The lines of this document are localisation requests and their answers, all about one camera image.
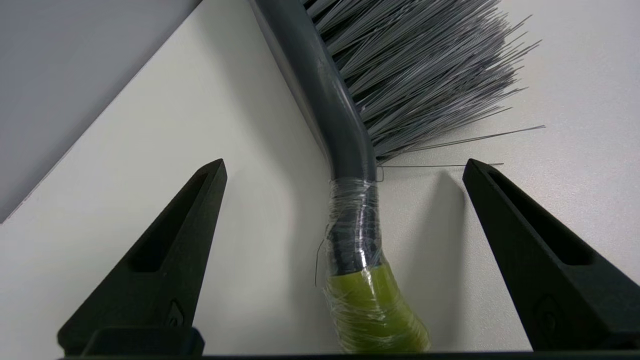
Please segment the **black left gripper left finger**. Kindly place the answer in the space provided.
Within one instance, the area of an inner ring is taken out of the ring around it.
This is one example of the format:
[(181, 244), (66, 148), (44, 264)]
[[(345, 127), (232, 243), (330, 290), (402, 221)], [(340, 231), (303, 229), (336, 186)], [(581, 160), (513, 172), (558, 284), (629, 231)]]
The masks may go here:
[(194, 328), (227, 184), (200, 167), (57, 333), (66, 357), (199, 357)]

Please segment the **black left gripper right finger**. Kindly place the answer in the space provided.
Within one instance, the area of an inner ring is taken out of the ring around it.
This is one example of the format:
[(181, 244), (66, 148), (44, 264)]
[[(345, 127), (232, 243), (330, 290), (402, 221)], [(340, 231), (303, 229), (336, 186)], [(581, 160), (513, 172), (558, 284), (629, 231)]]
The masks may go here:
[(640, 288), (495, 167), (462, 182), (533, 351), (637, 351)]

